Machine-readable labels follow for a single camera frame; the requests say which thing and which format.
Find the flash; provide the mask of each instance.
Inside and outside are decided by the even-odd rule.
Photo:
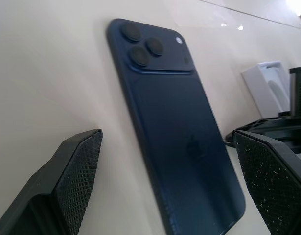
[[[183,41],[182,41],[179,37],[176,37],[175,39],[176,39],[176,41],[177,41],[179,44],[182,44],[182,43],[183,43]]]

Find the table surface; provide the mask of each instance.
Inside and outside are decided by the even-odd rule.
[[[287,69],[301,65],[301,23],[285,0],[243,2],[0,1],[0,217],[61,141],[102,128],[95,185],[79,234],[165,234],[106,27],[125,18],[180,32],[224,136],[260,118],[243,70],[274,60]],[[228,152],[246,212],[227,234],[268,235],[236,151]]]

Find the blue smartphone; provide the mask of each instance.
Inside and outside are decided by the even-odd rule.
[[[109,47],[168,235],[220,235],[244,195],[184,38],[124,19]]]

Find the phone back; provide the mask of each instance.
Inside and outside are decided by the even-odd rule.
[[[244,195],[184,38],[123,19],[107,37],[167,234],[224,234]]]

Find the camera lens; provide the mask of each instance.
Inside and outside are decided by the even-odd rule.
[[[137,65],[143,67],[148,65],[149,57],[147,51],[144,48],[135,46],[129,51],[129,55],[131,60]]]
[[[140,31],[134,23],[125,22],[121,25],[120,30],[130,41],[138,42],[140,40]]]
[[[146,40],[146,46],[150,53],[154,54],[155,56],[161,56],[163,53],[163,45],[158,39],[148,38]]]

